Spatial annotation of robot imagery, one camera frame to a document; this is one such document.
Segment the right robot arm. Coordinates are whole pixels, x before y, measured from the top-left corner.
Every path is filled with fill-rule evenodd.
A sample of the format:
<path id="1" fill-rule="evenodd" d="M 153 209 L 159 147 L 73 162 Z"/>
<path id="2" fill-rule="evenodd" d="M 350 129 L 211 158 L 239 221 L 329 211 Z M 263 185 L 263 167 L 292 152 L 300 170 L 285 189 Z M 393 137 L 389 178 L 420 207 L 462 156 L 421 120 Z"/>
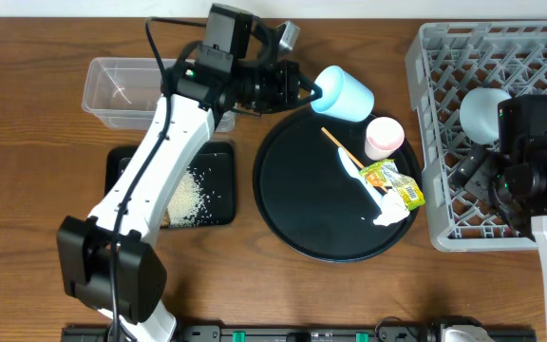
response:
<path id="1" fill-rule="evenodd" d="M 473 143 L 499 145 L 490 204 L 538 247 L 547 329 L 547 95 L 477 88 L 462 99 L 460 123 Z"/>

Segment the light blue cup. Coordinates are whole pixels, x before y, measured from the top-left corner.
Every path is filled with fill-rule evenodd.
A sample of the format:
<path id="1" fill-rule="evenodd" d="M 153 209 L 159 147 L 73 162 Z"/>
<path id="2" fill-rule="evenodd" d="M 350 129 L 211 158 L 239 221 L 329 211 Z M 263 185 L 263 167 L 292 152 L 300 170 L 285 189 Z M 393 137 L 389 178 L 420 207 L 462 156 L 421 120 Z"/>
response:
<path id="1" fill-rule="evenodd" d="M 328 66 L 315 79 L 322 97 L 311 102 L 311 109 L 325 116 L 358 123 L 372 111 L 374 94 L 339 66 Z"/>

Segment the rice grains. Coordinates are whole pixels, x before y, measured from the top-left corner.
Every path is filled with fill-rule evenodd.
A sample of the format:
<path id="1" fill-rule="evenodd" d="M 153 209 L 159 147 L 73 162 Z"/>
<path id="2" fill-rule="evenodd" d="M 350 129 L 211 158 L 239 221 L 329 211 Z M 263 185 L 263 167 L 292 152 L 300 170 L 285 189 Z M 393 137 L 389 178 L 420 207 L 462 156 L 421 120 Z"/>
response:
<path id="1" fill-rule="evenodd" d="M 198 154 L 194 165 L 189 165 L 170 199 L 166 211 L 170 217 L 168 228 L 189 228 L 219 225 L 213 200 L 220 200 L 215 190 L 206 190 L 207 177 L 213 174 L 218 153 Z"/>

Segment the brown food scrap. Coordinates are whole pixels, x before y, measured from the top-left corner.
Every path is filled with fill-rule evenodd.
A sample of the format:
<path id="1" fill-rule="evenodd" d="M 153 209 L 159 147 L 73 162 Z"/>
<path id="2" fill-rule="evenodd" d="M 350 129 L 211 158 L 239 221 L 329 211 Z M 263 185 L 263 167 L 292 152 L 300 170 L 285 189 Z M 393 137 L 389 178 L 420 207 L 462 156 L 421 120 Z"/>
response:
<path id="1" fill-rule="evenodd" d="M 167 211 L 164 212 L 164 215 L 163 215 L 162 222 L 161 222 L 160 226 L 162 228 L 168 228 L 170 226 L 170 217 L 169 217 Z"/>

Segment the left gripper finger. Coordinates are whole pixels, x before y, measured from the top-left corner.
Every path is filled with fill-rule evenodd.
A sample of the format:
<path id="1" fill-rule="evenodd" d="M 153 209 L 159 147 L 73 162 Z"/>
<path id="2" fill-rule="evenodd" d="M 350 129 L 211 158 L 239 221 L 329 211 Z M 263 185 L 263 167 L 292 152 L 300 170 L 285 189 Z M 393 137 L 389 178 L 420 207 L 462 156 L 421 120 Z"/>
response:
<path id="1" fill-rule="evenodd" d="M 301 70 L 297 71 L 298 86 L 309 93 L 321 93 L 322 88 L 312 79 L 307 77 Z"/>
<path id="2" fill-rule="evenodd" d="M 302 107 L 304 105 L 308 105 L 308 104 L 310 104 L 314 101 L 318 101 L 321 98 L 322 98 L 322 93 L 321 92 L 312 92 L 309 96 L 307 96 L 305 98 L 298 99 L 296 101 L 296 107 Z"/>

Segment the light blue bowl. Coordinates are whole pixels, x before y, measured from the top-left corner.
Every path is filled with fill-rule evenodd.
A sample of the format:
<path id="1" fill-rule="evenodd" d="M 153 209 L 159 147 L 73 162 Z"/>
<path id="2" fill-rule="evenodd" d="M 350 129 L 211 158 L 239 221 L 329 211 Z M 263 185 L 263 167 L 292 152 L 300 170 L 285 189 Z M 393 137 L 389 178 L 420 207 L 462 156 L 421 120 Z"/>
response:
<path id="1" fill-rule="evenodd" d="M 478 144 L 494 143 L 499 138 L 498 104 L 511 95 L 498 88 L 475 88 L 463 98 L 460 122 L 463 132 Z"/>

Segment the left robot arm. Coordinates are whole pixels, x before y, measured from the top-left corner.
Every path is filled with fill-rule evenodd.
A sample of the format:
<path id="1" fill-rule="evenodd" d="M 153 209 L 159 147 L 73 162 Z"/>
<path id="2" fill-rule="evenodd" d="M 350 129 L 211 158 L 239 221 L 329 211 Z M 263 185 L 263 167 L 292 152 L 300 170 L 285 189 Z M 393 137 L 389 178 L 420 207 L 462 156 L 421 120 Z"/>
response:
<path id="1" fill-rule="evenodd" d="M 111 318 L 97 340 L 171 340 L 177 321 L 161 301 L 167 273 L 155 246 L 170 199 L 221 116 L 236 105 L 273 114 L 321 98 L 296 62 L 278 60 L 276 45 L 254 61 L 245 53 L 194 41 L 170 66 L 158 58 L 161 96 L 141 144 L 87 218 L 61 223 L 66 294 Z"/>

